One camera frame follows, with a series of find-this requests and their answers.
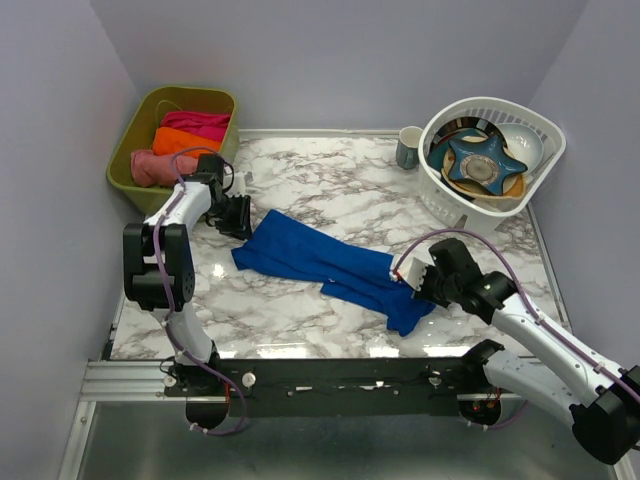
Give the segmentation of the blue t shirt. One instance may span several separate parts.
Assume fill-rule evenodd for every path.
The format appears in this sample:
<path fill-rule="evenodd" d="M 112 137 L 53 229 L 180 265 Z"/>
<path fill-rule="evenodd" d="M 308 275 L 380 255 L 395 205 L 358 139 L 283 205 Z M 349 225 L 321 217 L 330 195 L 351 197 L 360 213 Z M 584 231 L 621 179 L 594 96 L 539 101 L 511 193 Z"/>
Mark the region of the blue t shirt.
<path fill-rule="evenodd" d="M 385 315 L 386 328 L 402 337 L 436 308 L 391 279 L 391 254 L 346 244 L 276 210 L 232 257 L 239 270 L 320 283 L 325 295 Z"/>

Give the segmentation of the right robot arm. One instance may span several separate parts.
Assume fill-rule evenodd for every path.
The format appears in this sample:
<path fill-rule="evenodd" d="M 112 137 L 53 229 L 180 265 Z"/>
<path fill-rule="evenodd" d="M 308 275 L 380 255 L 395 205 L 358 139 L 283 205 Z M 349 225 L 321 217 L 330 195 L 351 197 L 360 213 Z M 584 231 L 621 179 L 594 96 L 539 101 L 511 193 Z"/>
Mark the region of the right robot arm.
<path fill-rule="evenodd" d="M 417 299 L 456 304 L 515 339 L 538 360 L 520 360 L 497 343 L 472 348 L 460 367 L 469 390 L 506 389 L 568 425 L 581 447 L 614 465 L 639 446 L 639 369 L 626 369 L 581 342 L 535 306 L 511 266 L 483 273 L 457 230 L 432 245 L 425 263 L 410 251 L 392 276 Z"/>

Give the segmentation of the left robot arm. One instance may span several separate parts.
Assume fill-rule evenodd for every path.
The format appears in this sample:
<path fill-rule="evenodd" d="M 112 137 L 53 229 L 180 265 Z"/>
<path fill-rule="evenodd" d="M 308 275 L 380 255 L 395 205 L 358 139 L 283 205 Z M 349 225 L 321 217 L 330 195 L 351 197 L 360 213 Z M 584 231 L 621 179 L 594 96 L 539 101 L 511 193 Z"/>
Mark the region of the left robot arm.
<path fill-rule="evenodd" d="M 177 168 L 180 153 L 169 159 L 176 182 L 159 209 L 142 223 L 123 230 L 124 292 L 152 315 L 165 331 L 175 360 L 191 366 L 187 382 L 201 395 L 214 393 L 222 380 L 216 348 L 197 318 L 192 298 L 196 286 L 190 236 L 199 220 L 237 240 L 252 238 L 251 197 L 232 194 L 225 174 L 235 171 L 218 152 L 205 147 L 194 173 Z"/>

